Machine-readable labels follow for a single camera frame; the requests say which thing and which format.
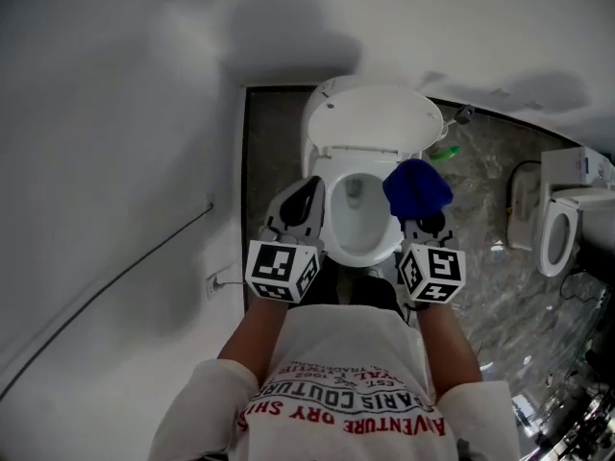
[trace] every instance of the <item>blue cloth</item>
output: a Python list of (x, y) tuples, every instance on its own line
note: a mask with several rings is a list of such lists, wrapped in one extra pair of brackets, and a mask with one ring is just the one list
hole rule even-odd
[(391, 215), (400, 222), (424, 219), (453, 201), (453, 191), (431, 167), (418, 158), (405, 160), (382, 183)]

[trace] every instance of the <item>person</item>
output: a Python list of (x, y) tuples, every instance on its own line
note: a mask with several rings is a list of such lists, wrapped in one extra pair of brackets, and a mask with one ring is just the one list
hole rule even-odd
[(252, 302), (172, 402), (149, 460), (517, 461), (508, 386), (482, 382), (451, 307), (417, 311), (419, 333), (384, 279), (357, 279), (351, 305), (335, 304), (332, 267), (297, 307)]

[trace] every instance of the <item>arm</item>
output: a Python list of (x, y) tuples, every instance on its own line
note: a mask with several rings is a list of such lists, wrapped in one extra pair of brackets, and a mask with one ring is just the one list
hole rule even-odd
[(262, 385), (288, 310), (287, 303), (255, 299), (218, 358), (234, 360)]
[(448, 304), (418, 312), (431, 378), (438, 398), (469, 382), (481, 382), (479, 362)]
[(265, 380), (288, 305), (256, 299), (218, 355), (198, 365), (162, 419), (150, 461), (190, 461), (228, 449), (237, 415)]

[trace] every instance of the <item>marble floor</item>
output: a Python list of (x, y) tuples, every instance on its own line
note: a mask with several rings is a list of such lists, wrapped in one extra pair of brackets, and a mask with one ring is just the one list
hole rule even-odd
[[(246, 162), (246, 235), (256, 237), (270, 200), (301, 177), (300, 125), (309, 91), (250, 92)], [(454, 110), (441, 107), (445, 119)], [(435, 165), (455, 194), (459, 248), (466, 252), (467, 284), (454, 308), (478, 355), (486, 380), (508, 381), (540, 411), (562, 383), (599, 314), (597, 302), (564, 300), (563, 276), (547, 278), (532, 254), (505, 244), (506, 186), (523, 160), (572, 146), (564, 139), (491, 116), (453, 125), (432, 147), (458, 146)], [(587, 275), (567, 279), (564, 294), (597, 296), (602, 286)], [(547, 378), (553, 375), (553, 386)]]

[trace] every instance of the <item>toilet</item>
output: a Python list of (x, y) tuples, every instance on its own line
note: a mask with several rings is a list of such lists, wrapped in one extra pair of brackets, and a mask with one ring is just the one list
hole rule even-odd
[(320, 238), (331, 259), (368, 267), (400, 246), (404, 236), (382, 182), (442, 130), (438, 107), (407, 87), (344, 76), (312, 92), (302, 121), (302, 172), (325, 184)]
[(615, 192), (606, 188), (585, 187), (555, 191), (539, 222), (537, 241), (538, 270), (554, 277), (564, 269), (573, 250), (581, 211), (613, 210)]
[[(615, 219), (615, 168), (587, 147), (543, 152), (540, 167), (533, 251), (538, 270), (555, 277), (571, 257), (583, 212), (600, 210)], [(593, 229), (587, 224), (582, 227), (581, 235)]]

